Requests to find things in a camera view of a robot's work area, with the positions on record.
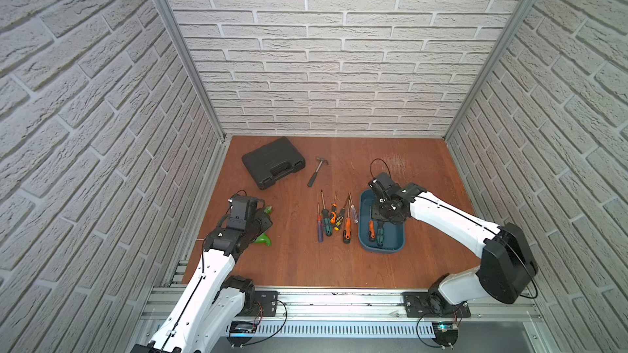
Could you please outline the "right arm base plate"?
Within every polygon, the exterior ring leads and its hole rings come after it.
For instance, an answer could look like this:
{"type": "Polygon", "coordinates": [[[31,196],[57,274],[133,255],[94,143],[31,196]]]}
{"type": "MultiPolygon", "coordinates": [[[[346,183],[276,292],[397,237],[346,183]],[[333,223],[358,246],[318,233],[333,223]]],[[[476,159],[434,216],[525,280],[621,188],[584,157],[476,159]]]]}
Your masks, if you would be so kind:
{"type": "Polygon", "coordinates": [[[408,318],[422,316],[470,318],[471,313],[466,303],[452,305],[438,293],[428,291],[409,291],[402,293],[402,300],[408,318]]]}

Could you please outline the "clear handle screwdriver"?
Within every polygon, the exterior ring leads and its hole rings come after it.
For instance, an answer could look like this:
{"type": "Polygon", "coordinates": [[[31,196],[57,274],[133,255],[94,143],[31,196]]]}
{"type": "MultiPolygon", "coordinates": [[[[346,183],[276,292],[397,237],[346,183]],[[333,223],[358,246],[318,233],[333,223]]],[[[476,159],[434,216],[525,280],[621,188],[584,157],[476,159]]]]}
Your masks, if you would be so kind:
{"type": "Polygon", "coordinates": [[[358,212],[357,209],[354,205],[353,202],[353,197],[351,196],[351,194],[348,194],[348,200],[349,200],[349,215],[350,215],[350,219],[353,223],[358,224],[358,212]]]}

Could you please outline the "black yellow screwdriver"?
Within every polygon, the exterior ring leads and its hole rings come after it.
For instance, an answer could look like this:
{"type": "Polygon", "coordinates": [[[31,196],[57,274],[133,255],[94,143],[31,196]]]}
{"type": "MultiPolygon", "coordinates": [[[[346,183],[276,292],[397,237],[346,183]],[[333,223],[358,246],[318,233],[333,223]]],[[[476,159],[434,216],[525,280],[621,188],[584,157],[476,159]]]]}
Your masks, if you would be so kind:
{"type": "Polygon", "coordinates": [[[340,204],[337,207],[335,221],[333,222],[334,229],[337,231],[339,231],[340,228],[344,224],[344,220],[347,215],[347,209],[348,209],[349,204],[350,204],[350,194],[347,195],[345,202],[343,204],[340,204]]]}

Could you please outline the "purple slim screwdriver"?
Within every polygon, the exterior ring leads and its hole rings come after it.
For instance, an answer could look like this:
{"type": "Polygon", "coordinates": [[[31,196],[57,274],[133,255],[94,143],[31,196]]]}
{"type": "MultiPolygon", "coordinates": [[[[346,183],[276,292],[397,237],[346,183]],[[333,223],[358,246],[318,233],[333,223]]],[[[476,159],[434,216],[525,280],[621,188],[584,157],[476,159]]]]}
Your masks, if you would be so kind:
{"type": "Polygon", "coordinates": [[[317,241],[318,243],[323,243],[324,241],[322,211],[319,202],[317,202],[317,241]]]}

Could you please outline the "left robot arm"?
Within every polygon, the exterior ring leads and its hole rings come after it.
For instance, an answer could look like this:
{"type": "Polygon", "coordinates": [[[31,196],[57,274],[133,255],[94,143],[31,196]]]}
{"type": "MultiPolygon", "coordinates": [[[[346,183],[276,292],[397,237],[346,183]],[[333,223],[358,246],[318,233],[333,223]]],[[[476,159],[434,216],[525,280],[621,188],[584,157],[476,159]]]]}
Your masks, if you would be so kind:
{"type": "Polygon", "coordinates": [[[217,226],[201,240],[191,281],[160,328],[132,352],[210,352],[227,327],[253,306],[254,283],[232,270],[244,251],[272,226],[265,201],[234,194],[217,226]]]}

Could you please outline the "large orange black screwdriver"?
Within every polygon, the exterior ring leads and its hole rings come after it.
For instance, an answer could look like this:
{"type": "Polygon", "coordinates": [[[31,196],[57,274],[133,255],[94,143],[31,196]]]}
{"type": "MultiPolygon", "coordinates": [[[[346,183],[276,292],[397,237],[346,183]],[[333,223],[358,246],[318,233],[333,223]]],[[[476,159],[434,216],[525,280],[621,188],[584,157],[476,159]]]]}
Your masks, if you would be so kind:
{"type": "Polygon", "coordinates": [[[344,216],[344,223],[343,223],[343,243],[344,244],[349,244],[351,242],[351,217],[350,217],[350,206],[351,206],[351,202],[350,202],[350,197],[348,197],[346,204],[345,204],[345,216],[344,216]]]}

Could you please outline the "green black screwdriver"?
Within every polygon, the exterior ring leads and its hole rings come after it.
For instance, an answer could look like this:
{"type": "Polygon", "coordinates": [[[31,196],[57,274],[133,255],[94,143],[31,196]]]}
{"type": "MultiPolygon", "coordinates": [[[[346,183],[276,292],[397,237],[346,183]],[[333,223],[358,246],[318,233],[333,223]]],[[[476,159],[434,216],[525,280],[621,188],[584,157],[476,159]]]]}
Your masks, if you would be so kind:
{"type": "Polygon", "coordinates": [[[376,239],[376,243],[378,247],[383,248],[384,247],[384,222],[383,221],[377,222],[375,239],[376,239]]]}
{"type": "Polygon", "coordinates": [[[321,198],[322,198],[322,220],[323,220],[324,232],[326,236],[332,236],[333,228],[330,221],[330,211],[325,206],[325,198],[324,198],[323,191],[321,191],[321,198]]]}

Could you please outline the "small orange black screwdriver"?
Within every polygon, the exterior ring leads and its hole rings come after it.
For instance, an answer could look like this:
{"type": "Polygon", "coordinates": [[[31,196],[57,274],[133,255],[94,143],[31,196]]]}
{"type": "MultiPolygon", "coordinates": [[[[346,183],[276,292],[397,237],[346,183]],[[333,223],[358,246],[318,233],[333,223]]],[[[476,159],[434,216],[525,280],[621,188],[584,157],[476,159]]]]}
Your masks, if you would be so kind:
{"type": "Polygon", "coordinates": [[[369,241],[375,242],[376,241],[376,230],[375,230],[375,224],[374,224],[373,221],[369,221],[368,232],[369,232],[369,241]]]}

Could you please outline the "teal storage tray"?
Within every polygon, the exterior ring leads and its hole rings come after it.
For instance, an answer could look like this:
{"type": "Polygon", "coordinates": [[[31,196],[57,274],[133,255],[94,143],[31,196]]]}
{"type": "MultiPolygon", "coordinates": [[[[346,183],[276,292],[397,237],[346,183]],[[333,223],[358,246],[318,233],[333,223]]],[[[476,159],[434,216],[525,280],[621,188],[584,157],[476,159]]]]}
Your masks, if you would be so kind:
{"type": "Polygon", "coordinates": [[[371,253],[393,254],[401,251],[405,245],[406,237],[403,225],[396,225],[390,222],[384,222],[384,247],[379,248],[376,241],[369,241],[368,225],[369,221],[375,224],[377,222],[371,219],[371,204],[375,199],[372,190],[365,190],[361,193],[358,208],[358,239],[364,250],[371,253]]]}

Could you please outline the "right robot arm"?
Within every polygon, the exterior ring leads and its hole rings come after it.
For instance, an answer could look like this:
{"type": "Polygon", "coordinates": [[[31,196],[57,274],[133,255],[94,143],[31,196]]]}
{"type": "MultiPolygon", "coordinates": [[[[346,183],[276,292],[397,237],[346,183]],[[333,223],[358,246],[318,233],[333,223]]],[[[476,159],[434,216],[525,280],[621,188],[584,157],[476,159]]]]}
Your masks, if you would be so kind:
{"type": "Polygon", "coordinates": [[[523,231],[513,223],[504,226],[464,212],[415,183],[404,187],[387,173],[369,182],[375,194],[371,214],[377,222],[402,225],[413,218],[450,236],[470,250],[480,265],[457,274],[447,274],[428,290],[424,305],[434,315],[453,314],[466,302],[492,297],[503,304],[518,298],[535,299],[524,289],[535,284],[537,262],[523,231]]]}

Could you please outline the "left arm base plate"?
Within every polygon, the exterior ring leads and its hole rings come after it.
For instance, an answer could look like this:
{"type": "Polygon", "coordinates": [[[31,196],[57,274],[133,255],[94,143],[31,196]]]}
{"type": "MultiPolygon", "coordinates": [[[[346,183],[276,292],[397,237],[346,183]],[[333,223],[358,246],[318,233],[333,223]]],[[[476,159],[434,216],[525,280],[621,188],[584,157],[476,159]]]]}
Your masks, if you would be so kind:
{"type": "Polygon", "coordinates": [[[245,294],[245,304],[237,317],[256,317],[262,315],[274,317],[277,310],[279,292],[276,290],[256,290],[252,294],[245,294]]]}

